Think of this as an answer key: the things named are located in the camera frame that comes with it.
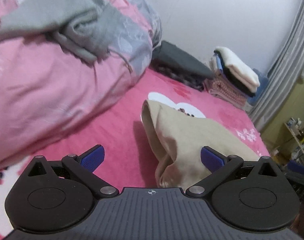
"white wall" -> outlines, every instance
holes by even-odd
[[[301,0],[148,0],[159,12],[163,39],[201,61],[216,46],[266,72],[291,29]]]

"gray towel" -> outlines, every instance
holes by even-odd
[[[104,58],[122,14],[105,0],[26,0],[1,18],[0,41],[51,32],[87,63]]]

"blue object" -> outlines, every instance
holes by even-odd
[[[304,166],[293,160],[289,161],[289,163],[287,164],[287,168],[291,171],[298,172],[304,175]]]
[[[216,64],[218,66],[218,69],[223,71],[222,62],[221,62],[221,59],[220,59],[220,57],[217,53],[215,53],[215,57],[216,57]]]
[[[212,173],[223,167],[225,164],[224,159],[218,155],[218,152],[210,150],[209,147],[203,147],[201,149],[201,162]]]
[[[82,158],[80,164],[84,168],[93,172],[98,166],[104,161],[105,151],[103,146],[94,149],[92,152],[86,153],[85,157]]]
[[[252,98],[248,98],[248,103],[252,106],[259,100],[260,96],[262,95],[263,91],[266,89],[269,83],[269,79],[264,76],[259,70],[253,69],[253,71],[258,75],[260,86],[257,88],[256,96]]]

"ribbed gray surface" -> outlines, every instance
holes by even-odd
[[[13,231],[6,240],[295,240],[289,229],[251,234],[221,222],[206,202],[182,195],[178,188],[125,188],[98,202],[92,214],[73,228],[50,235]]]

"white heart pattern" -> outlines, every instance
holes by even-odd
[[[6,171],[3,171],[4,180],[3,184],[0,186],[0,235],[2,236],[8,235],[13,230],[4,209],[5,199],[19,177],[18,172],[29,159],[30,157],[27,156],[19,163],[10,166]]]
[[[147,98],[148,100],[158,101],[162,104],[175,108],[176,110],[184,109],[186,114],[193,115],[194,117],[206,118],[205,115],[195,106],[183,102],[176,104],[171,99],[160,93],[150,92]]]

